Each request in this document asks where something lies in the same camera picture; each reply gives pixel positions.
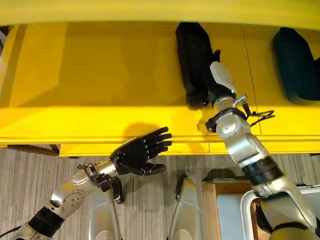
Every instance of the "black cable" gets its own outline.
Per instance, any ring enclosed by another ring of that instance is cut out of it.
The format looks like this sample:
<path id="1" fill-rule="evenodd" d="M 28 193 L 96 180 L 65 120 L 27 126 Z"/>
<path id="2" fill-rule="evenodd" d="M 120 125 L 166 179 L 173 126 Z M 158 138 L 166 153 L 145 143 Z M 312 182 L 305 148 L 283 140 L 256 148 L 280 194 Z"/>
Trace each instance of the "black cable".
<path id="1" fill-rule="evenodd" d="M 0 235 L 0 238 L 4 237 L 5 235 L 7 235 L 7 234 L 9 234 L 9 233 L 12 233 L 12 232 L 17 231 L 19 228 L 21 228 L 21 226 L 17 226 L 17 227 L 15 227 L 15 228 L 12 228 L 11 230 L 9 230 L 9 231 L 1 234 L 1 235 Z"/>
<path id="2" fill-rule="evenodd" d="M 259 118 L 259 120 L 253 122 L 250 124 L 250 127 L 256 125 L 257 123 L 263 121 L 263 120 L 266 120 L 266 119 L 271 119 L 271 118 L 274 118 L 276 115 L 273 115 L 275 113 L 274 110 L 270 110 L 270 111 L 263 111 L 263 112 L 252 112 L 252 117 L 261 117 Z"/>

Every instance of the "striped carpet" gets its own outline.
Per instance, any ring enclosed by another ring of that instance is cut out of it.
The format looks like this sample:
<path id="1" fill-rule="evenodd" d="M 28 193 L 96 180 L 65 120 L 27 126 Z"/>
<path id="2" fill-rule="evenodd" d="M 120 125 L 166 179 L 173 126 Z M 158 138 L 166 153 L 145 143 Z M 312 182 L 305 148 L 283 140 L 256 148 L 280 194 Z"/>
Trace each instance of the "striped carpet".
<path id="1" fill-rule="evenodd" d="M 295 182 L 320 184 L 319 156 L 277 154 L 273 158 Z M 103 159 L 106 157 L 67 159 L 3 149 L 0 154 L 0 233 L 32 218 L 55 188 L 71 179 L 78 164 Z M 120 177 L 126 200 L 116 208 L 124 240 L 166 239 L 176 206 L 175 187 L 183 174 L 194 178 L 199 196 L 201 180 L 208 173 L 210 178 L 228 177 L 225 174 L 231 173 L 235 177 L 242 176 L 227 155 L 160 156 L 154 162 L 165 163 L 167 171 L 155 176 L 128 174 Z M 89 197 L 82 208 L 65 221 L 54 240 L 88 239 L 91 201 Z M 204 236 L 205 229 L 202 229 L 203 239 Z"/>

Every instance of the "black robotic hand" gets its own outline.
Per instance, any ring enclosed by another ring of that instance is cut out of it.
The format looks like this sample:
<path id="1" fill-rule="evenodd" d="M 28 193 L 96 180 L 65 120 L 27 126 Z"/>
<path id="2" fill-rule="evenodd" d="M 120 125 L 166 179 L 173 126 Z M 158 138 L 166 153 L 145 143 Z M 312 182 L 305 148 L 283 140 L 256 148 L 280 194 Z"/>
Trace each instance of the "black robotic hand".
<path id="1" fill-rule="evenodd" d="M 159 153 L 168 151 L 172 145 L 172 135 L 167 132 L 168 127 L 160 128 L 143 137 L 135 137 L 117 148 L 110 156 L 119 175 L 133 173 L 136 175 L 158 174 L 166 170 L 164 164 L 153 164 L 149 159 L 156 157 Z"/>

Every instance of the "yellow shelf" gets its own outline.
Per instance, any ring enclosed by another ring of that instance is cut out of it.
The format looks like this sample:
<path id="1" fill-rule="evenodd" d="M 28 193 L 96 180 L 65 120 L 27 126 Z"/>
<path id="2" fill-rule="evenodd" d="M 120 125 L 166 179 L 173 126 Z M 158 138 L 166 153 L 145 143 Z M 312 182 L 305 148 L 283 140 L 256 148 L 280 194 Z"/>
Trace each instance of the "yellow shelf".
<path id="1" fill-rule="evenodd" d="M 207 24 L 213 49 L 256 110 L 243 31 Z M 11 30 L 0 61 L 0 144 L 110 143 L 168 126 L 179 141 L 212 137 L 211 106 L 191 110 L 176 24 L 32 24 Z M 259 125 L 253 129 L 260 134 Z"/>
<path id="2" fill-rule="evenodd" d="M 283 95 L 272 55 L 277 28 L 204 24 L 212 48 L 252 111 L 272 153 L 320 152 L 320 103 Z M 109 155 L 133 136 L 168 126 L 166 154 L 226 154 L 205 129 L 211 106 L 186 106 L 176 23 L 37 23 L 12 28 L 0 59 L 0 145 L 62 144 L 61 156 Z M 299 33 L 320 56 L 320 32 Z"/>
<path id="3" fill-rule="evenodd" d="M 0 0 L 0 6 L 0 25 L 83 21 L 193 21 L 320 30 L 318 0 Z"/>

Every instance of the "black pouch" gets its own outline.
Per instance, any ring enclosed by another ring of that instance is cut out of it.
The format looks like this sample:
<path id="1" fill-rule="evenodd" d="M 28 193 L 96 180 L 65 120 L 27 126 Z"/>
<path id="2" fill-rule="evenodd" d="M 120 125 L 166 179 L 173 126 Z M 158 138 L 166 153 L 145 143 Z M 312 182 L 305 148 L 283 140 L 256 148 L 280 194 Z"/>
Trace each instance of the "black pouch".
<path id="1" fill-rule="evenodd" d="M 210 64 L 220 62 L 220 50 L 212 52 L 210 38 L 199 23 L 182 22 L 175 34 L 186 102 L 192 107 L 207 105 Z"/>
<path id="2" fill-rule="evenodd" d="M 307 41 L 294 29 L 282 27 L 274 36 L 273 47 L 289 101 L 319 101 L 320 58 L 314 60 Z"/>

